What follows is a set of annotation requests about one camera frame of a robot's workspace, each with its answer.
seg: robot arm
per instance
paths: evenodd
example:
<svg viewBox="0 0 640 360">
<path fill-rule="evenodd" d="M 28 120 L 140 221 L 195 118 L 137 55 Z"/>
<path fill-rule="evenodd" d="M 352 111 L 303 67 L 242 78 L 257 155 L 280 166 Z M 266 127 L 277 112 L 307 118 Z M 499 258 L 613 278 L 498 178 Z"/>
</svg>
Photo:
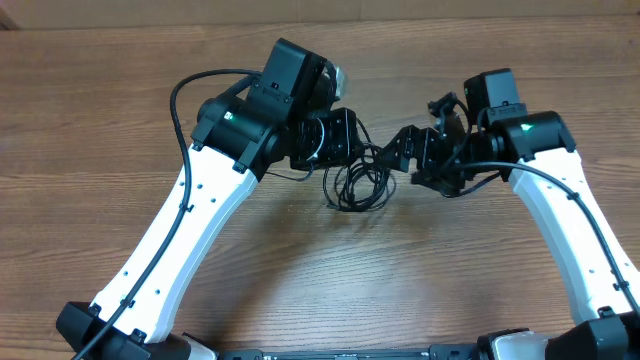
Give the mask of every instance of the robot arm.
<svg viewBox="0 0 640 360">
<path fill-rule="evenodd" d="M 91 304 L 68 303 L 60 314 L 56 326 L 75 351 L 107 329 L 87 358 L 216 359 L 217 355 L 197 340 L 170 334 L 184 292 L 222 226 L 272 163 L 289 156 L 293 169 L 309 170 L 348 165 L 363 155 L 355 114 L 348 109 L 330 110 L 343 94 L 343 80 L 343 73 L 326 59 L 281 39 L 261 76 L 248 77 L 203 104 L 188 150 L 192 168 L 188 212 L 129 308 L 113 328 L 105 326 L 160 248 L 182 206 L 183 169 L 120 272 Z M 245 86 L 250 90 L 243 100 L 236 95 Z M 469 110 L 453 93 L 430 103 L 430 112 L 439 119 L 436 127 L 403 128 L 377 152 L 375 161 L 406 172 L 409 160 L 416 158 L 418 171 L 412 183 L 450 197 L 464 194 L 465 181 L 478 173 L 499 171 L 541 229 L 579 325 L 551 340 L 532 333 L 529 336 L 530 332 L 481 337 L 477 348 L 491 351 L 496 360 L 510 359 L 523 351 L 532 354 L 531 358 L 547 351 L 546 358 L 553 359 L 565 355 L 566 349 L 574 351 L 571 346 L 575 347 L 577 338 L 591 342 L 598 351 L 613 348 L 611 351 L 623 349 L 624 353 L 631 337 L 626 334 L 637 325 L 634 299 L 640 296 L 640 279 L 589 190 L 566 126 L 553 112 L 527 114 L 509 70 L 468 80 L 465 94 Z M 456 105 L 463 107 L 469 121 L 466 132 L 453 114 Z M 471 134 L 476 121 L 484 131 Z M 526 165 L 562 179 L 593 214 L 604 234 L 604 247 L 612 256 L 604 255 L 603 244 L 585 213 L 557 184 L 523 168 L 472 166 L 483 162 Z M 625 283 L 612 274 L 612 264 L 620 268 Z M 634 321 L 623 319 L 625 314 Z"/>
</svg>

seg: wooden table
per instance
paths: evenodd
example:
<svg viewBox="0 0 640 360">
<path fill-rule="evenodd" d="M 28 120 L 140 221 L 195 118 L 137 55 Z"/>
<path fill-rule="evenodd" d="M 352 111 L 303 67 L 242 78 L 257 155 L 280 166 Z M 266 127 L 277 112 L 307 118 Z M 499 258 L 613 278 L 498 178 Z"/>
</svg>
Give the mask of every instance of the wooden table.
<svg viewBox="0 0 640 360">
<path fill-rule="evenodd" d="M 65 302 L 90 301 L 181 166 L 168 97 L 207 69 L 260 69 L 279 37 L 342 65 L 386 144 L 426 103 L 514 69 L 531 111 L 567 122 L 591 188 L 640 260 L 640 17 L 0 32 L 0 358 L 67 359 Z M 185 132 L 235 78 L 189 85 Z M 274 171 L 292 173 L 286 163 Z M 397 174 L 384 210 L 325 207 L 321 176 L 265 177 L 195 276 L 174 333 L 218 348 L 408 348 L 572 326 L 562 281 L 507 184 L 448 200 Z"/>
</svg>

